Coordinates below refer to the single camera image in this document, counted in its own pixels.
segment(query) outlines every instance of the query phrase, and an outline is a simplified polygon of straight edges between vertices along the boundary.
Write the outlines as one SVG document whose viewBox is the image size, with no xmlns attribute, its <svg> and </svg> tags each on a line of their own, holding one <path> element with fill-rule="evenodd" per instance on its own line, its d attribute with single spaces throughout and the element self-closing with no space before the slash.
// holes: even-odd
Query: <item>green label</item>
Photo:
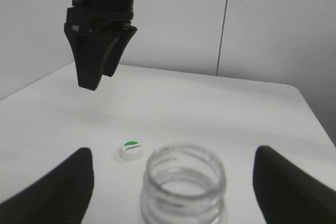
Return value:
<svg viewBox="0 0 336 224">
<path fill-rule="evenodd" d="M 125 145 L 124 145 L 124 146 L 128 146 L 128 145 L 134 145 L 134 144 L 138 144 L 138 142 L 135 142 L 135 141 L 128 142 L 128 143 L 125 143 Z"/>
</svg>

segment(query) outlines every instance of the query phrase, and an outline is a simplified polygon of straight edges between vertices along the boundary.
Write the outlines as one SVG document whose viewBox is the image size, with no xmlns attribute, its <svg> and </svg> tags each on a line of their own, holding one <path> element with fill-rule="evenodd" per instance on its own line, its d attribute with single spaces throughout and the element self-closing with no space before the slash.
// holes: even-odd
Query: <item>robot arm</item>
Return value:
<svg viewBox="0 0 336 224">
<path fill-rule="evenodd" d="M 134 0 L 72 0 L 64 25 L 76 63 L 78 84 L 95 90 L 102 75 L 113 76 L 137 28 Z"/>
</svg>

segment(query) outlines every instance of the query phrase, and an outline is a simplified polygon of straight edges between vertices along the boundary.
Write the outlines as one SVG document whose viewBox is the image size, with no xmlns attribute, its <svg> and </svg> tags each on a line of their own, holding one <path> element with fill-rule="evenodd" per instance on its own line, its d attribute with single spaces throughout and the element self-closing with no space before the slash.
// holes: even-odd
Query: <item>white wall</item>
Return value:
<svg viewBox="0 0 336 224">
<path fill-rule="evenodd" d="M 336 139 L 336 0 L 229 0 L 220 75 L 297 87 Z"/>
<path fill-rule="evenodd" d="M 214 74 L 225 0 L 135 0 L 123 64 Z"/>
<path fill-rule="evenodd" d="M 0 0 L 0 99 L 71 61 L 63 33 L 70 4 Z"/>
</svg>

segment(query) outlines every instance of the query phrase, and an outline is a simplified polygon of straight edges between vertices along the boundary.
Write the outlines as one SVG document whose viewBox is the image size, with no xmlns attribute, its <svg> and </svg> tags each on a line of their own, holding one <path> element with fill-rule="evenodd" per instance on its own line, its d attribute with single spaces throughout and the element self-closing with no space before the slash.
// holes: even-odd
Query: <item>table surface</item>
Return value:
<svg viewBox="0 0 336 224">
<path fill-rule="evenodd" d="M 87 146 L 95 189 L 83 223 L 139 223 L 149 155 L 181 142 L 223 161 L 229 224 L 265 223 L 252 187 L 260 145 L 336 189 L 335 148 L 296 88 L 127 66 L 95 92 L 76 81 L 70 64 L 0 102 L 0 201 Z M 121 160 L 128 141 L 144 145 L 143 159 Z"/>
</svg>

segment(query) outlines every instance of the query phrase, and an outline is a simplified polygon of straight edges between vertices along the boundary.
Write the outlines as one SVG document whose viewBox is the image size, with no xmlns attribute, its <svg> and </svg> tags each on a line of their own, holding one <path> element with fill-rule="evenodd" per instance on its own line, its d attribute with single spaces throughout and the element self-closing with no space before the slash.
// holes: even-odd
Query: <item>white bottle cap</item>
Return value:
<svg viewBox="0 0 336 224">
<path fill-rule="evenodd" d="M 143 157 L 143 146 L 139 142 L 127 142 L 121 147 L 120 156 L 126 161 L 137 161 Z"/>
</svg>

